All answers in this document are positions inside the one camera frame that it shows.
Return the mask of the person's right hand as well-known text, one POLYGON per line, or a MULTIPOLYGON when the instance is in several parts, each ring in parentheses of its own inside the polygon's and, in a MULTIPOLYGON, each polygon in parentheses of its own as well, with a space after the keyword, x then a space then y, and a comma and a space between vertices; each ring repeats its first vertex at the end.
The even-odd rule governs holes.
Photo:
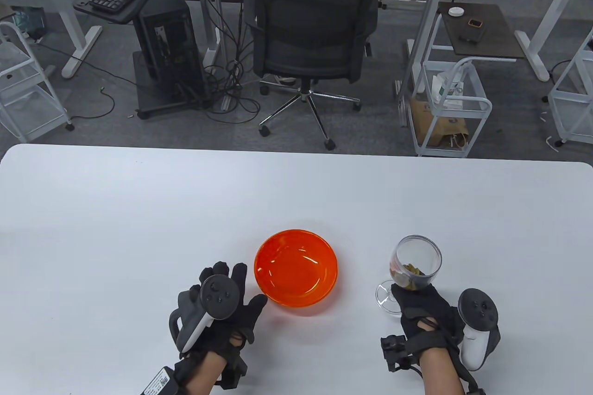
POLYGON ((458 308, 443 298, 433 285, 420 290, 391 286, 402 312, 401 323, 408 353, 420 358, 429 349, 446 349, 458 356, 464 324, 458 308))

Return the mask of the person's left hand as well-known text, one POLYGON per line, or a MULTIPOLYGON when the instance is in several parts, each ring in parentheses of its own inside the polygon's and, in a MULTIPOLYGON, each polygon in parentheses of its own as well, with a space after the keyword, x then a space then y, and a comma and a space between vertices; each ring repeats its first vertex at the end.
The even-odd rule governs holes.
POLYGON ((243 368, 240 353, 255 340, 254 329, 268 302, 256 294, 245 302, 245 263, 229 268, 217 262, 204 268, 199 282, 178 295, 170 332, 182 358, 197 360, 214 353, 232 370, 243 368))

